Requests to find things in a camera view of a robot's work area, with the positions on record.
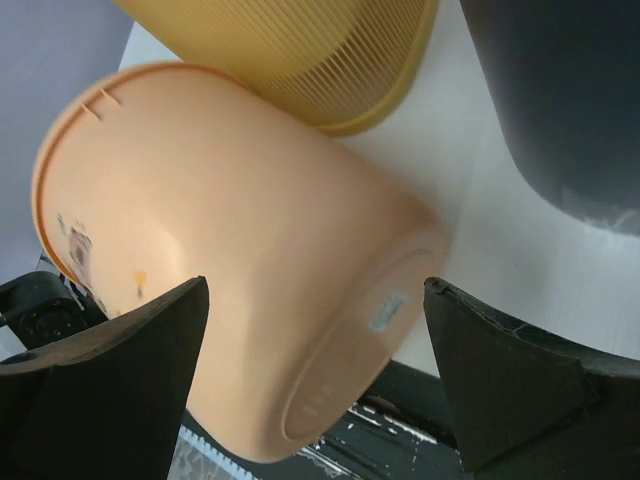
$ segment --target printed label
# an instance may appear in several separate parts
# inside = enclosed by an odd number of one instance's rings
[[[93,244],[85,231],[84,224],[74,222],[69,226],[62,215],[58,214],[58,226],[62,235],[67,237],[69,242],[69,261],[64,261],[65,266],[86,290],[91,291],[91,250]]]
[[[369,323],[369,331],[374,333],[382,333],[384,332],[393,317],[396,316],[398,311],[402,308],[402,306],[407,303],[409,297],[406,293],[400,292],[398,290],[394,290],[387,298],[387,301],[384,302],[384,305],[376,315],[376,317]]]
[[[142,300],[144,298],[144,285],[147,283],[147,272],[138,271],[133,274],[133,277],[136,280],[136,286],[138,287],[137,295],[138,300]]]

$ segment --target yellow slatted basket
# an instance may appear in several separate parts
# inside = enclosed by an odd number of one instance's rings
[[[115,0],[176,55],[222,69],[331,135],[408,91],[437,0]]]

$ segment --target sticker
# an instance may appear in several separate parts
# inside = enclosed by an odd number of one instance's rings
[[[369,331],[374,333],[382,333],[391,324],[393,317],[396,316],[402,306],[407,303],[409,297],[406,293],[394,290],[389,298],[384,302],[382,308],[376,317],[369,323]]]
[[[69,230],[69,257],[73,262],[71,271],[78,281],[91,289],[91,249],[93,244],[89,237],[79,229],[71,227]]]
[[[136,280],[136,286],[138,287],[138,300],[142,300],[144,297],[144,284],[147,283],[147,272],[135,272],[133,276]]]

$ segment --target white surface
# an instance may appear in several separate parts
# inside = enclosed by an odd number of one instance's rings
[[[167,58],[175,56],[135,25],[121,68]],[[404,102],[344,143],[436,205],[452,235],[445,279],[534,325],[640,359],[640,239],[582,224],[525,183],[457,1],[441,2]],[[437,372],[424,319],[396,359]]]
[[[24,344],[8,326],[0,327],[0,362],[22,352],[26,352]]]

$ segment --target plastic bucket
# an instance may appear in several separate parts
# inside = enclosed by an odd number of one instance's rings
[[[445,250],[434,213],[385,172],[184,63],[116,73],[66,109],[39,153],[33,216],[50,258],[110,318],[206,276],[188,408],[263,462],[365,391]]]

